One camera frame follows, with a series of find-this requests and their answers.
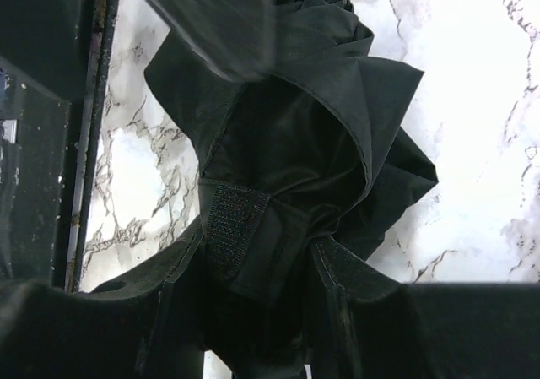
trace marble table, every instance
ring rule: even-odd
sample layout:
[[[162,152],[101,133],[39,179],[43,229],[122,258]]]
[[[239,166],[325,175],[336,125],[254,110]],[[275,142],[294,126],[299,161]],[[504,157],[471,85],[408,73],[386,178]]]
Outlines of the marble table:
[[[371,55],[425,71],[403,127],[439,186],[370,264],[406,281],[540,281],[540,0],[353,0]],[[197,159],[143,80],[166,25],[121,0],[81,289],[139,264],[197,215]],[[208,357],[207,377],[227,377]]]

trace black velcro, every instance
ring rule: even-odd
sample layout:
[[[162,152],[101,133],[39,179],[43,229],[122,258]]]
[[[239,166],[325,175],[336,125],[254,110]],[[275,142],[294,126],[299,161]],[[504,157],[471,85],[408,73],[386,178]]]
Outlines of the black velcro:
[[[269,195],[219,184],[206,229],[206,257],[212,275],[227,281],[238,273],[267,207]]]

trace crumpled black fabric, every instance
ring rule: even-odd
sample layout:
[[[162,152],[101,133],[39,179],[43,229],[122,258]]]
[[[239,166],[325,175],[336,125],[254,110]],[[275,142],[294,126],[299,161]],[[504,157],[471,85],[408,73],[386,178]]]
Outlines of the crumpled black fabric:
[[[437,182],[400,128],[422,73],[367,57],[373,34],[350,0],[274,1],[276,64],[262,81],[223,80],[174,32],[146,70],[199,158],[206,342],[240,378],[300,373],[313,238],[367,257]],[[292,371],[267,376],[276,365]]]

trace white marble countertop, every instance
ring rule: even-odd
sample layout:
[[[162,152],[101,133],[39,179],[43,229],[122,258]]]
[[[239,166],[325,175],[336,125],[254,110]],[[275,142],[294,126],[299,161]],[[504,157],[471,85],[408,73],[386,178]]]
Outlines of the white marble countertop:
[[[440,176],[370,263],[403,282],[539,281],[540,0],[353,2],[371,55],[425,71],[403,127]],[[82,290],[198,212],[192,146],[143,80],[167,31],[142,0],[121,0]]]

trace marble surface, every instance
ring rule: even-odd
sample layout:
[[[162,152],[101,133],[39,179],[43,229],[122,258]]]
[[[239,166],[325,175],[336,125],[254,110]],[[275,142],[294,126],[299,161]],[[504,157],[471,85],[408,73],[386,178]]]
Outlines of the marble surface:
[[[403,126],[440,175],[371,265],[400,281],[539,281],[540,0],[353,1],[373,56],[426,72]],[[198,212],[192,146],[143,81],[167,31],[142,0],[121,0],[83,290]],[[227,377],[212,358],[207,377]]]

